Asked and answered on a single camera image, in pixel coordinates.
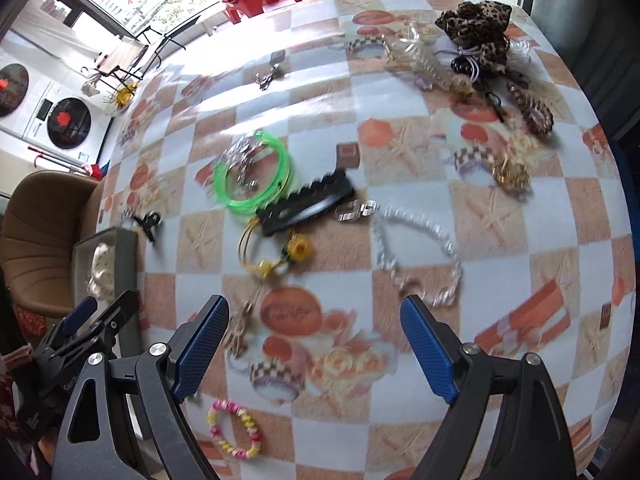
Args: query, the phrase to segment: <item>blue gripper pad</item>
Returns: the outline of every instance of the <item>blue gripper pad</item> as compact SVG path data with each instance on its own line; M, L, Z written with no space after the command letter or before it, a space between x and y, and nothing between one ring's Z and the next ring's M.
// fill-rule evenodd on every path
M216 306L211 309L201 323L200 330L191 337L176 361L171 393L179 404L198 390L228 324L229 304L219 296Z
M443 397L447 404L453 404L460 394L453 381L453 362L410 298L405 298L400 305L400 325L433 393Z
M87 296L62 320L62 335L69 337L75 334L86 323L92 314L98 310L98 302L93 296Z

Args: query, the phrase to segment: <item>white curtain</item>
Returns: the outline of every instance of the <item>white curtain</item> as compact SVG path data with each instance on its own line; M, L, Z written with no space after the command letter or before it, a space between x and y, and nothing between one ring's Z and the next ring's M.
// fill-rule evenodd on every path
M12 30L73 70L93 66L100 51L82 41L73 29L49 16L39 5L38 0L29 1L12 24Z

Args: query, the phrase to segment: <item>green ring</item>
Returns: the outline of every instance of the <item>green ring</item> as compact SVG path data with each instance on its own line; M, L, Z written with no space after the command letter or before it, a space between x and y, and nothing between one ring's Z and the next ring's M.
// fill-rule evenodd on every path
M289 181L291 162L287 147L276 137L262 131L257 131L254 137L265 145L273 148L278 154L278 169L266 189L260 194L247 200L234 200L226 192L226 176L229 173L229 166L226 162L219 160L213 173L213 189L220 202L226 205L231 211L240 214L252 214L259 207L272 202L280 196Z

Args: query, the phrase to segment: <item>black comb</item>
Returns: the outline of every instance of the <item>black comb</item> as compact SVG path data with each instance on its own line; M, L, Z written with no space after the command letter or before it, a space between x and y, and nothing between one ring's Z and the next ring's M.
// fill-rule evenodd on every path
M258 209L255 214L260 220L262 234L271 236L321 215L354 193L344 170L335 170L286 198Z

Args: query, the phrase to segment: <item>checkered tablecloth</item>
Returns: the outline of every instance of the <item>checkered tablecloth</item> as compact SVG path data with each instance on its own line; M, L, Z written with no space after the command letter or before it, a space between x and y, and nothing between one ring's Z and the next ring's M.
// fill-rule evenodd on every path
M161 212L156 245L139 237L138 282L145 340L167 341L210 295L223 294L235 311L257 287L237 259L247 218L212 193L212 165L235 136L263 128L280 137L292 156L292 189L345 168L361 195L425 214L452 235L462 288L452 308L434 315L492 354L540 354L582 470L620 390L636 289L625 196L589 102L517 8L508 35L529 41L531 87L556 119L545 146L524 133L504 91L511 128L482 102L421 92L377 47L345 49L349 37L392 34L412 18L437 40L434 20L462 1L313 0L189 47L180 64L145 79L127 111L97 229L118 225L127 208ZM279 49L286 76L263 92L255 74L267 72ZM478 167L456 170L454 152L473 145L526 160L527 202L493 187ZM265 156L254 169L273 165ZM239 360L216 354L184 405L187 420L222 478L405 478L447 406L404 338L398 294L377 268L368 223L323 218L302 232L315 257L262 290L247 352ZM403 226L387 235L407 272L432 292L447 285L449 263L427 235ZM277 257L281 243L257 237L252 261ZM210 443L205 416L214 397L252 412L265 436L261 457L240 463ZM480 471L498 407L492 399L466 478ZM240 426L223 429L247 445Z

